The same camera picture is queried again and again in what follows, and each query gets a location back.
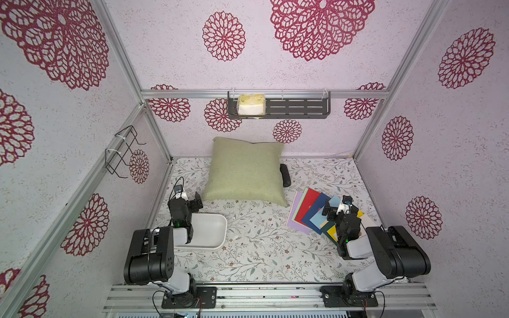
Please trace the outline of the dark green envelope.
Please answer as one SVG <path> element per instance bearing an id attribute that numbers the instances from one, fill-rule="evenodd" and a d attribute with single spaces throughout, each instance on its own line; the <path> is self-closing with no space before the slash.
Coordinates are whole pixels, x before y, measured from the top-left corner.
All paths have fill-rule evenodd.
<path id="1" fill-rule="evenodd" d="M 333 242 L 337 242 L 335 222 L 326 221 L 321 225 L 321 232 Z"/>

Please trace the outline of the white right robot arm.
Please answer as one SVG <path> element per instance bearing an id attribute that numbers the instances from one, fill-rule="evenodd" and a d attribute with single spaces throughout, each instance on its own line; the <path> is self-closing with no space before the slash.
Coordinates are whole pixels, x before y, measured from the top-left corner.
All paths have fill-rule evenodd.
<path id="1" fill-rule="evenodd" d="M 403 226 L 388 228 L 363 225 L 359 209 L 350 196 L 339 204 L 327 201 L 322 215 L 334 224 L 335 245 L 344 260 L 375 262 L 363 270 L 348 274 L 338 294 L 350 302 L 373 298 L 378 288 L 403 278 L 415 278 L 431 272 L 431 261 Z"/>

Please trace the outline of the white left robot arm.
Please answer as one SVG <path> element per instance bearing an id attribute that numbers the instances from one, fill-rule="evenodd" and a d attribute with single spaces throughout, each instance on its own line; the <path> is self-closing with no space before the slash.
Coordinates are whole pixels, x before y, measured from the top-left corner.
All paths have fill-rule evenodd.
<path id="1" fill-rule="evenodd" d="M 174 248 L 192 242 L 192 216 L 203 208 L 203 203 L 195 193 L 192 201 L 182 196 L 171 198 L 168 208 L 169 225 L 133 233 L 123 278 L 128 285 L 154 284 L 175 298 L 194 299 L 197 297 L 196 281 L 191 274 L 175 267 Z"/>

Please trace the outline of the yellow envelope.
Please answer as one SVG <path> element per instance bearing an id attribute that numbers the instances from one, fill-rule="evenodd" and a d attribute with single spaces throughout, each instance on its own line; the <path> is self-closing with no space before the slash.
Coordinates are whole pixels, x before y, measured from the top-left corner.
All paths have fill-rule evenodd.
<path id="1" fill-rule="evenodd" d="M 363 212 L 359 211 L 357 213 L 358 218 L 361 218 L 363 216 L 364 216 Z M 335 229 L 335 223 L 332 224 L 332 226 L 326 231 L 326 233 L 332 238 L 333 241 L 338 242 L 337 232 Z"/>

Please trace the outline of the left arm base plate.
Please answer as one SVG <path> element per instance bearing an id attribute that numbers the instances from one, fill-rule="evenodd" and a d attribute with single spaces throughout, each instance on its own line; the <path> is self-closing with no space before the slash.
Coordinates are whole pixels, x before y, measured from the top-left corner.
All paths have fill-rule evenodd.
<path id="1" fill-rule="evenodd" d="M 164 310 L 213 309 L 216 307 L 216 287 L 191 287 L 189 291 L 178 295 L 165 295 Z"/>

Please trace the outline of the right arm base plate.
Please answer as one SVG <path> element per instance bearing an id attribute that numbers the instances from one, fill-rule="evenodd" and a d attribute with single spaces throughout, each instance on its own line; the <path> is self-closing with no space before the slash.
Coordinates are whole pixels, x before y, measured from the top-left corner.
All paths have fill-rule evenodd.
<path id="1" fill-rule="evenodd" d="M 379 302 L 374 293 L 360 292 L 355 288 L 343 286 L 321 286 L 319 291 L 322 294 L 324 306 L 333 307 L 378 307 Z"/>

